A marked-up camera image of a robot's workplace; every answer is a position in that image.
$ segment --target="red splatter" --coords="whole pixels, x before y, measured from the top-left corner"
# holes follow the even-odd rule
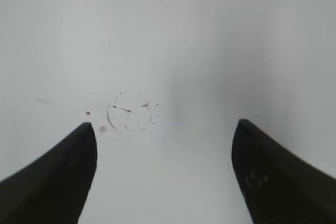
[[[127,113],[132,113],[131,110],[126,110],[126,109],[123,109],[123,108],[120,108],[121,110],[125,110]]]
[[[149,120],[149,123],[151,123],[152,122],[152,113],[151,113],[151,110],[149,109],[149,103],[146,103],[146,104],[142,105],[141,107],[145,107],[145,108],[148,109],[148,111],[149,111],[149,113],[151,115],[151,119]]]
[[[109,115],[109,111],[108,110],[106,110],[106,115],[107,115],[107,121],[109,122],[109,124],[111,125],[111,127],[114,128],[115,130],[117,130],[116,127],[114,127],[114,125],[111,123],[110,115]]]
[[[105,125],[100,126],[100,128],[99,128],[99,132],[100,132],[100,133],[104,133],[104,132],[106,132],[106,131],[107,131],[107,127],[106,127]]]
[[[149,103],[146,103],[146,104],[142,105],[141,107],[146,107],[149,110],[148,106],[149,106]]]

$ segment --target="white surface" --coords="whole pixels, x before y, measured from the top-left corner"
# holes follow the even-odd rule
[[[335,4],[0,0],[0,178],[90,121],[81,224],[251,223],[230,161],[239,118],[336,177]],[[115,131],[116,96],[160,117]]]

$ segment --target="white floor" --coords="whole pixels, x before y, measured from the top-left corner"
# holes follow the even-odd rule
[[[0,0],[0,179],[89,121],[81,224],[251,223],[239,118],[336,176],[335,5]]]

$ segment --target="red stain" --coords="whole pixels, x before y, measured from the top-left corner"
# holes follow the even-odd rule
[[[114,127],[114,125],[111,123],[110,115],[109,115],[109,111],[108,110],[106,110],[106,115],[107,115],[107,121],[109,122],[109,124],[111,125],[111,127],[114,128],[115,130],[117,130],[116,127]]]
[[[99,128],[99,132],[100,132],[100,133],[104,133],[104,132],[106,132],[106,131],[107,131],[107,127],[106,127],[105,125],[100,126],[100,128]]]

